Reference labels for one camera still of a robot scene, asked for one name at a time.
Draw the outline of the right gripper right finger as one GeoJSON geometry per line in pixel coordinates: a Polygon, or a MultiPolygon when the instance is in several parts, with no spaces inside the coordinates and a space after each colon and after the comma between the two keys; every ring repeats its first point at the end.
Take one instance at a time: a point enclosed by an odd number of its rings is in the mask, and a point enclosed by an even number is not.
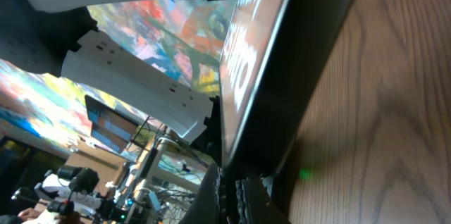
{"type": "Polygon", "coordinates": [[[272,202],[258,177],[239,182],[239,221],[245,224],[290,224],[272,202]]]}

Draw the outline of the Galaxy smartphone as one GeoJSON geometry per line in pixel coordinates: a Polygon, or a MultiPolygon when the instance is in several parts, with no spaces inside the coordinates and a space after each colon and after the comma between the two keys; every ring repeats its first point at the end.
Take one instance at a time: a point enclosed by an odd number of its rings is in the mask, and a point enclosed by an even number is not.
{"type": "Polygon", "coordinates": [[[352,0],[237,0],[220,59],[223,169],[280,170],[352,0]]]}

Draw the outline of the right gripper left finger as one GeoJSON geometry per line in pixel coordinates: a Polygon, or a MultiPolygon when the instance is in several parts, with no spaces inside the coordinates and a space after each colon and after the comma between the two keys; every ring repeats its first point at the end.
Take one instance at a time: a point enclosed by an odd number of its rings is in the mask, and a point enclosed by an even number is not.
{"type": "Polygon", "coordinates": [[[238,224],[242,219],[238,210],[233,169],[212,163],[202,180],[191,206],[179,224],[238,224]]]}

